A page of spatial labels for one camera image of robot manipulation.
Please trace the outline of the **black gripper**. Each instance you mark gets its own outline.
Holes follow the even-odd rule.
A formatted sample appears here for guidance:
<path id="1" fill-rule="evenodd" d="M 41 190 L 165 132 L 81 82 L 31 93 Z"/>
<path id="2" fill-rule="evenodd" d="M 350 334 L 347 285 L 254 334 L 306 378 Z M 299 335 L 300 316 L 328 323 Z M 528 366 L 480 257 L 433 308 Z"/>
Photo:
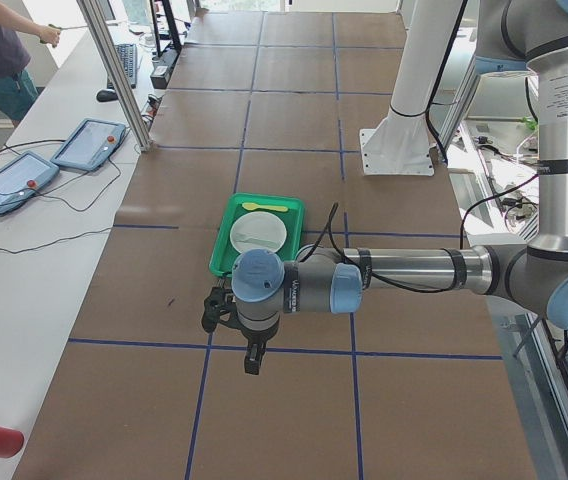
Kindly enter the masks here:
<path id="1" fill-rule="evenodd" d="M 266 351 L 266 345 L 270 339 L 270 330 L 240 329 L 247 340 L 247 352 L 244 358 L 244 370 L 247 374 L 258 375 Z"/>

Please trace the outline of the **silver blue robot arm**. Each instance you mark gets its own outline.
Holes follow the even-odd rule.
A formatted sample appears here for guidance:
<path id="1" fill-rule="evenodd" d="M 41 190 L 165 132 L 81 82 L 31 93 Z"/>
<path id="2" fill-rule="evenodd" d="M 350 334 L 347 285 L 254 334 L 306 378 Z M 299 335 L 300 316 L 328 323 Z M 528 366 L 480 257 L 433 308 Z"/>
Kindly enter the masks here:
<path id="1" fill-rule="evenodd" d="M 418 293 L 467 289 L 494 295 L 568 330 L 568 1 L 485 1 L 479 59 L 522 61 L 538 79 L 538 231 L 526 245 L 466 250 L 312 247 L 293 261 L 264 249 L 232 269 L 229 324 L 248 341 L 244 369 L 257 374 L 280 316 L 352 313 L 381 284 Z"/>

